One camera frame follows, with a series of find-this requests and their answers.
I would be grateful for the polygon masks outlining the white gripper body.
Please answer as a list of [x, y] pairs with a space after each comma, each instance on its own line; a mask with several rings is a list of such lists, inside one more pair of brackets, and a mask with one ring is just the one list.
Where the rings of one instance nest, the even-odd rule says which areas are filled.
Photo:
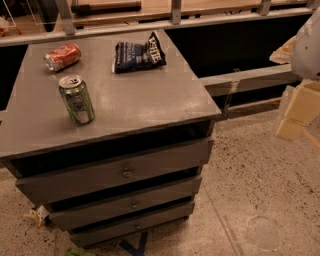
[[320, 79], [320, 7], [296, 34], [291, 69], [303, 79]]

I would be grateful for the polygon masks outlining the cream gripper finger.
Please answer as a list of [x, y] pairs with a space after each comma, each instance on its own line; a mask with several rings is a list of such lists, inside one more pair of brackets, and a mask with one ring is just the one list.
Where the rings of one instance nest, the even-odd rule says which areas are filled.
[[320, 114], [320, 82], [303, 80], [295, 88], [288, 86], [282, 105], [275, 136], [283, 140], [297, 139], [304, 127]]
[[273, 51], [269, 60], [277, 64], [289, 64], [291, 62], [291, 53], [296, 37], [293, 36], [287, 40], [281, 47]]

